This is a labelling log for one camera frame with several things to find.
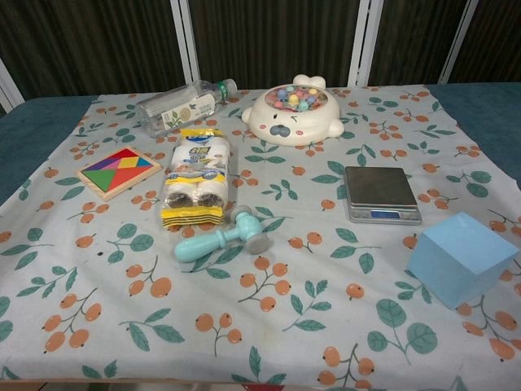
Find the white folding screen frame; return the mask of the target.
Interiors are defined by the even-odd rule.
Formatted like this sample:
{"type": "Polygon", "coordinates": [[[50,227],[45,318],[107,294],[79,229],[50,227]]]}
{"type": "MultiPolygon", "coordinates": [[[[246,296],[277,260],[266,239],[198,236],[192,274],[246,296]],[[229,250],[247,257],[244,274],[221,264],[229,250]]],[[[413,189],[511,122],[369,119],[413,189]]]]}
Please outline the white folding screen frame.
{"type": "Polygon", "coordinates": [[[189,79],[346,86],[363,0],[0,0],[0,61],[23,99],[161,92],[189,79]]]}

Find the floral print tablecloth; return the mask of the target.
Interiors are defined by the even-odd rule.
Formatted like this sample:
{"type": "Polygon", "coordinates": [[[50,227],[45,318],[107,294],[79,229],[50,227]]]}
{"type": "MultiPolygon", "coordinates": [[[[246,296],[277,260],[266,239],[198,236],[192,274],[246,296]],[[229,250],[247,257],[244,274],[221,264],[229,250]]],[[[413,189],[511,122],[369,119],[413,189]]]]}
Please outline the floral print tablecloth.
{"type": "Polygon", "coordinates": [[[344,133],[302,147],[258,139],[243,91],[204,126],[232,147],[230,203],[271,239],[186,265],[165,229],[164,174],[113,200],[77,171],[131,146],[169,165],[135,94],[102,95],[0,205],[0,379],[176,379],[334,390],[521,391],[521,253],[451,310],[407,270],[422,232],[464,212],[521,251],[521,189],[424,86],[339,88],[344,133]],[[352,222],[344,168],[402,168],[416,226],[352,222]]]}

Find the colourful wooden tangram puzzle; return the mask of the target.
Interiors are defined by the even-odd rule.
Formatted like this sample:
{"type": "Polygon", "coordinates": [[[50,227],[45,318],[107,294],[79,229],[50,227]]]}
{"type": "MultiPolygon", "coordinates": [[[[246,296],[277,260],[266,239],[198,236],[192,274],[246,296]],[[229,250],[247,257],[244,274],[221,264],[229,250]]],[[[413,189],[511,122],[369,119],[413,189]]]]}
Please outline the colourful wooden tangram puzzle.
{"type": "Polygon", "coordinates": [[[122,148],[77,171],[77,177],[102,200],[110,200],[162,166],[133,147],[122,148]]]}

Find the clear plastic water bottle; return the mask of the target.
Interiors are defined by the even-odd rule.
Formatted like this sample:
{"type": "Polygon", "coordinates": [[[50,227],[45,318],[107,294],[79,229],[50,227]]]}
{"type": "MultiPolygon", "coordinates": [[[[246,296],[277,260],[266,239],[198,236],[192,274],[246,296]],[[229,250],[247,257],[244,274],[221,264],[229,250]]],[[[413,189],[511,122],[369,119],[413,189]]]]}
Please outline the clear plastic water bottle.
{"type": "Polygon", "coordinates": [[[193,81],[138,102],[139,123],[148,135],[158,138],[211,116],[237,92],[233,79],[193,81]]]}

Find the silver digital kitchen scale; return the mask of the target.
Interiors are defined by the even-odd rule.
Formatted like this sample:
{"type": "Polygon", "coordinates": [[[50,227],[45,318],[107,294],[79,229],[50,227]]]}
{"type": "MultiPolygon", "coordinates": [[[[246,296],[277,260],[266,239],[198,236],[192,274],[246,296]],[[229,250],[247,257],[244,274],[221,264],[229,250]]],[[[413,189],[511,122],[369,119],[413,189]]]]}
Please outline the silver digital kitchen scale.
{"type": "Polygon", "coordinates": [[[416,226],[418,204],[402,168],[344,168],[348,216],[352,222],[416,226]]]}

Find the light blue foam cube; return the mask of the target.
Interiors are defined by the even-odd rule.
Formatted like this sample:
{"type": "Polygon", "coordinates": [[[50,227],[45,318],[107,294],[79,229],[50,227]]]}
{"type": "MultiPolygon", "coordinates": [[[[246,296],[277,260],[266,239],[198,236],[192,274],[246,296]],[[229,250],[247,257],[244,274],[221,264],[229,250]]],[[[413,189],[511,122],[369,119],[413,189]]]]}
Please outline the light blue foam cube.
{"type": "Polygon", "coordinates": [[[451,310],[492,288],[519,249],[466,213],[426,229],[407,270],[451,310]]]}

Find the cream seal fishing toy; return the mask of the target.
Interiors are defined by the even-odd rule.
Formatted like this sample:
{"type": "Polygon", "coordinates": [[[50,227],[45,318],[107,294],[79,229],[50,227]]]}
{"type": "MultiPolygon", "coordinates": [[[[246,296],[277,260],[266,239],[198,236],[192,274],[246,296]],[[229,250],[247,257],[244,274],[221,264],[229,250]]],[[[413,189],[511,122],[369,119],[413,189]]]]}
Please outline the cream seal fishing toy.
{"type": "Polygon", "coordinates": [[[323,77],[299,74],[291,84],[267,90],[243,110],[242,121],[257,138],[280,146],[305,146],[344,132],[339,104],[323,77]]]}

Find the yellow packaged snack rolls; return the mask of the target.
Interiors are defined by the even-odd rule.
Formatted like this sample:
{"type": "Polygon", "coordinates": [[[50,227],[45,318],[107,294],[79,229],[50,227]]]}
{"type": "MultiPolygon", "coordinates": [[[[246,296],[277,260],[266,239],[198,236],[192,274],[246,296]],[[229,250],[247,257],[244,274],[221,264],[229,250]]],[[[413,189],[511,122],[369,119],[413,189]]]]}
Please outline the yellow packaged snack rolls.
{"type": "Polygon", "coordinates": [[[223,223],[230,153],[219,129],[181,130],[164,180],[163,227],[223,223]]]}

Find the light blue toy hammer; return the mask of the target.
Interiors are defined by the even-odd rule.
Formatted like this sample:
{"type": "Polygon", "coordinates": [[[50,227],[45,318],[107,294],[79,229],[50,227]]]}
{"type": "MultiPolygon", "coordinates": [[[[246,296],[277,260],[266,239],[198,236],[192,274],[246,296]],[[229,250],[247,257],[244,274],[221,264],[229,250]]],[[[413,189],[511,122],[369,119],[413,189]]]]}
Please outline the light blue toy hammer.
{"type": "Polygon", "coordinates": [[[248,253],[255,255],[269,248],[269,237],[252,210],[246,205],[239,205],[230,212],[234,228],[222,231],[215,230],[211,234],[185,239],[173,250],[175,258],[183,263],[196,261],[211,252],[224,248],[233,240],[240,240],[248,253]]]}

